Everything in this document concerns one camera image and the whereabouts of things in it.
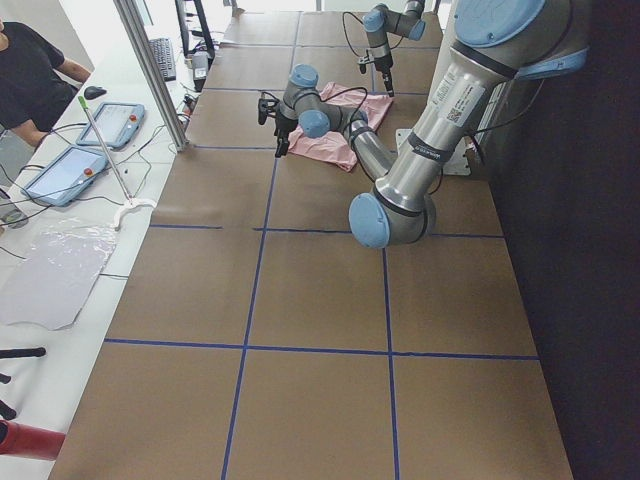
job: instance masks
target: red cylinder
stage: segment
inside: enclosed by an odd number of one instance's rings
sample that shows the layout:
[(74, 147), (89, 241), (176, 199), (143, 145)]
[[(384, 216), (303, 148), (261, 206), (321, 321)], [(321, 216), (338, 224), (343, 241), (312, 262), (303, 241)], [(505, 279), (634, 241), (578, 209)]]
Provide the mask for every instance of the red cylinder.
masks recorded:
[(65, 434), (0, 420), (0, 455), (55, 460)]

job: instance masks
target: computer mouse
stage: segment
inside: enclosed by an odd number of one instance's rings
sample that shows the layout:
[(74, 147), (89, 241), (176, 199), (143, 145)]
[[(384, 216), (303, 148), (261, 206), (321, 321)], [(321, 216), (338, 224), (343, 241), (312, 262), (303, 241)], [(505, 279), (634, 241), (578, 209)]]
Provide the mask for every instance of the computer mouse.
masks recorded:
[(94, 98), (98, 98), (100, 95), (104, 95), (107, 91), (102, 87), (96, 87), (91, 85), (84, 89), (84, 98), (87, 100), (93, 100)]

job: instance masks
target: pink cloth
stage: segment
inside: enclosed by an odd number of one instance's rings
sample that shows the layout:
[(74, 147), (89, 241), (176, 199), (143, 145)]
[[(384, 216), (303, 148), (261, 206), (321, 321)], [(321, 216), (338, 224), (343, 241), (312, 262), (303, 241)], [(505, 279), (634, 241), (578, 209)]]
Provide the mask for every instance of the pink cloth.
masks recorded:
[[(330, 97), (346, 88), (335, 82), (329, 82), (320, 92), (320, 98)], [(327, 103), (355, 108), (360, 104), (363, 96), (364, 92), (353, 90), (339, 95)], [(367, 96), (361, 109), (366, 112), (369, 126), (373, 130), (377, 130), (380, 126), (391, 103), (393, 103), (393, 98), (387, 95)], [(322, 138), (308, 138), (304, 136), (299, 125), (289, 135), (289, 152), (314, 160), (334, 163), (347, 172), (350, 172), (358, 163), (356, 154), (349, 148), (342, 134), (329, 132)]]

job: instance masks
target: plastic container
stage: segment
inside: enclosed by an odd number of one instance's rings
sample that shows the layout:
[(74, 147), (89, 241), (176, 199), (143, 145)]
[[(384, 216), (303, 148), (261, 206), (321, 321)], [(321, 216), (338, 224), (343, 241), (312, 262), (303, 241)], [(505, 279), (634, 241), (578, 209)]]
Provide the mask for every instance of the plastic container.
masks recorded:
[(66, 435), (0, 420), (0, 455), (55, 460)]
[(11, 201), (7, 192), (0, 188), (0, 224), (9, 228), (24, 227), (29, 219), (15, 203)]

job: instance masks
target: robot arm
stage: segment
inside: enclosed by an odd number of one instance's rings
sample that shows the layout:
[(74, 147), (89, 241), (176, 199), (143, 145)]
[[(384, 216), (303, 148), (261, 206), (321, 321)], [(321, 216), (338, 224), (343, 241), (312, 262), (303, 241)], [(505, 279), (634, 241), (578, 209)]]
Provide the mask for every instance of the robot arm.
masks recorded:
[(420, 40), (425, 28), (425, 23), (421, 20), (422, 12), (424, 0), (408, 0), (403, 13), (389, 10), (389, 7), (380, 3), (362, 19), (369, 49), (367, 54), (358, 60), (360, 72), (366, 73), (367, 65), (373, 63), (375, 69), (382, 74), (385, 89), (390, 97), (394, 96), (391, 78), (393, 57), (387, 33), (410, 40)]
[(297, 123), (312, 138), (342, 133), (374, 180), (372, 191), (358, 195), (349, 209), (356, 239), (373, 248), (415, 242), (435, 223), (427, 189), (460, 139), (477, 127), (475, 113), (484, 111), (493, 88), (584, 64), (590, 6), (590, 0), (460, 0), (451, 65), (397, 158), (361, 112), (320, 100), (317, 72), (309, 65), (294, 68), (282, 101), (261, 100), (260, 123), (275, 117), (277, 156), (286, 154), (280, 145)]

